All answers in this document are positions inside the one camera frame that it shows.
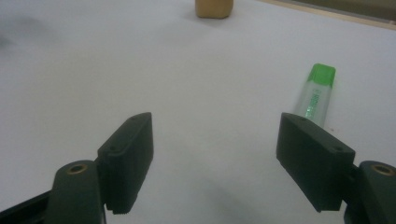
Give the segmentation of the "tan wooden block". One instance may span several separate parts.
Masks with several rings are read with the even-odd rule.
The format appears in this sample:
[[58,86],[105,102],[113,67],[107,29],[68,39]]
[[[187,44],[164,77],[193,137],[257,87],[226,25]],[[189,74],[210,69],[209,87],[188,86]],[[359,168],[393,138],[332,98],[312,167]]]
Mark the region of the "tan wooden block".
[[195,13],[199,18],[224,19],[232,10],[233,0],[195,0]]

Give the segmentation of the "green highlighter pen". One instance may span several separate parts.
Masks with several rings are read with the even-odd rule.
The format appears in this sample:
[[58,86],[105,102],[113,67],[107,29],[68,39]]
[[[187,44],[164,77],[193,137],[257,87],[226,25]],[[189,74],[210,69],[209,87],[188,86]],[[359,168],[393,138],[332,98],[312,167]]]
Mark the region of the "green highlighter pen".
[[326,117],[336,69],[332,66],[315,63],[304,84],[302,94],[294,113],[310,119],[323,127]]

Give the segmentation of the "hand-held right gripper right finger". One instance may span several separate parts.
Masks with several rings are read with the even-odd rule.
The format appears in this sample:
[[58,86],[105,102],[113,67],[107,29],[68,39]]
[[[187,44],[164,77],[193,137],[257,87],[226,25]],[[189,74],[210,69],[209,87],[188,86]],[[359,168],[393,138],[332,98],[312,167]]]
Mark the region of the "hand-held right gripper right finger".
[[313,121],[284,113],[276,158],[317,211],[340,209],[355,159],[352,148]]

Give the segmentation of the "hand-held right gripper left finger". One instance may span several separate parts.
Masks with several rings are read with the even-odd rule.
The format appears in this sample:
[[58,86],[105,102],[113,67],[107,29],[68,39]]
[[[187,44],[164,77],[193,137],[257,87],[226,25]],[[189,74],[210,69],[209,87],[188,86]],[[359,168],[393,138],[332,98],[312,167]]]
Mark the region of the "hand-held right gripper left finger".
[[114,215],[131,211],[153,160],[152,115],[141,113],[124,123],[98,149],[106,208]]

